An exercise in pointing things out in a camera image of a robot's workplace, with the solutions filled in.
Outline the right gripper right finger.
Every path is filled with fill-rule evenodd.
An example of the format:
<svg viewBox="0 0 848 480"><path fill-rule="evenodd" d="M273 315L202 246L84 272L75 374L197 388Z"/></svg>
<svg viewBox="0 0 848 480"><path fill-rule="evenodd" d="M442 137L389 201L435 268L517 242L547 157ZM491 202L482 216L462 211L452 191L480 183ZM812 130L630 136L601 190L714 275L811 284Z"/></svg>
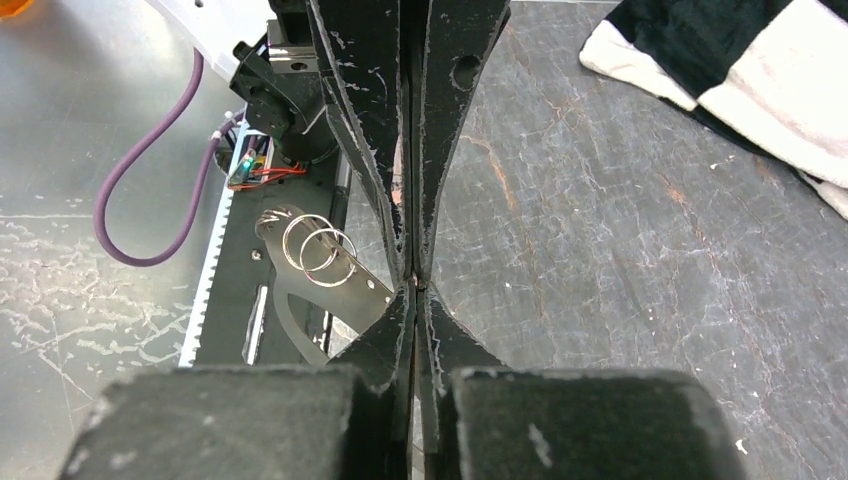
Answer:
<svg viewBox="0 0 848 480"><path fill-rule="evenodd" d="M513 369L417 295L429 479L742 479L720 406L668 369Z"/></svg>

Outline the metal key organizer plate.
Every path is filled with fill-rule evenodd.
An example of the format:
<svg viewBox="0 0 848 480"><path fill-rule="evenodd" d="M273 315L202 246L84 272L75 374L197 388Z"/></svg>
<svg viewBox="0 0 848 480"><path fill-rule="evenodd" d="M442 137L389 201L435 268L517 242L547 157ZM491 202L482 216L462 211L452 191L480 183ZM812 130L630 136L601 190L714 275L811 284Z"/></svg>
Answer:
<svg viewBox="0 0 848 480"><path fill-rule="evenodd" d="M257 219L255 232L275 269L272 298L277 317L310 365L324 365L330 356L295 318L292 297L340 319L356 335L381 317L393 297L392 289L358 260L350 238L321 215L295 207L267 209Z"/></svg>

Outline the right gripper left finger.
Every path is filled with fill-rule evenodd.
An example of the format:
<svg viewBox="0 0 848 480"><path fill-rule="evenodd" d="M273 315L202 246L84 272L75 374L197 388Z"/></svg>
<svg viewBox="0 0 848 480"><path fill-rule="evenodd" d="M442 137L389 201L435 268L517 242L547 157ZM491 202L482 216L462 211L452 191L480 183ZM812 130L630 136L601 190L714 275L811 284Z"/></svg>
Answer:
<svg viewBox="0 0 848 480"><path fill-rule="evenodd" d="M381 318L321 367L148 370L110 384L61 479L408 479L397 353L401 287Z"/></svg>

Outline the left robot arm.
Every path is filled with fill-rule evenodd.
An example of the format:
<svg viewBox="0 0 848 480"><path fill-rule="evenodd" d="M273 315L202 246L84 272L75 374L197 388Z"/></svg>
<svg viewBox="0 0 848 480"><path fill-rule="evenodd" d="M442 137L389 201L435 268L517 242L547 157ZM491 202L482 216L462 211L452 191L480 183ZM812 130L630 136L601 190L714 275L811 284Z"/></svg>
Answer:
<svg viewBox="0 0 848 480"><path fill-rule="evenodd" d="M319 90L327 124L383 222L394 274L428 283L443 184L509 3L267 1L263 9L307 49L306 67L278 70L268 54L239 43L233 91L283 109L296 81Z"/></svg>

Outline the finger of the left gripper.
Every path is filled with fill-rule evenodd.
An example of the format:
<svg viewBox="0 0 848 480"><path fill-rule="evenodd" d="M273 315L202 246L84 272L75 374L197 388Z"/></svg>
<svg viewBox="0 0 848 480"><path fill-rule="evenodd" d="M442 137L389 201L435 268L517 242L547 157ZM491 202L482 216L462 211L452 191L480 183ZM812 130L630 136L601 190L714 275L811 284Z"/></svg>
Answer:
<svg viewBox="0 0 848 480"><path fill-rule="evenodd" d="M507 1L428 1L415 79L416 275L432 275L439 201L479 77L510 16Z"/></svg>
<svg viewBox="0 0 848 480"><path fill-rule="evenodd" d="M407 270L403 209L393 202L401 140L400 3L309 1L328 120L382 229L391 278Z"/></svg>

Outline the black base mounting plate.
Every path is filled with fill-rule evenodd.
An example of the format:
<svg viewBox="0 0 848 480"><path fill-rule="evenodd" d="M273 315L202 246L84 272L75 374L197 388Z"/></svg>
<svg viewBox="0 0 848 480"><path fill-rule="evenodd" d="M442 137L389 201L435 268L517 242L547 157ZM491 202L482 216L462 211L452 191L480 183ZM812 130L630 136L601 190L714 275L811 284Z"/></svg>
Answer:
<svg viewBox="0 0 848 480"><path fill-rule="evenodd" d="M330 302L294 265L314 229L343 226L349 186L333 155L304 174L223 189L179 366L326 362Z"/></svg>

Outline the black and white checkered pillow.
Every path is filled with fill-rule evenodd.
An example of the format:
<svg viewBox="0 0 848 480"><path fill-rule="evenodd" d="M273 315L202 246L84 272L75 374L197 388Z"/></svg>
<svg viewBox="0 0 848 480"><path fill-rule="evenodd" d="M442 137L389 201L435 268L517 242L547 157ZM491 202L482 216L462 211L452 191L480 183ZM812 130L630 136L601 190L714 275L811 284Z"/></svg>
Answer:
<svg viewBox="0 0 848 480"><path fill-rule="evenodd" d="M580 63L770 155L847 211L843 1L624 1Z"/></svg>

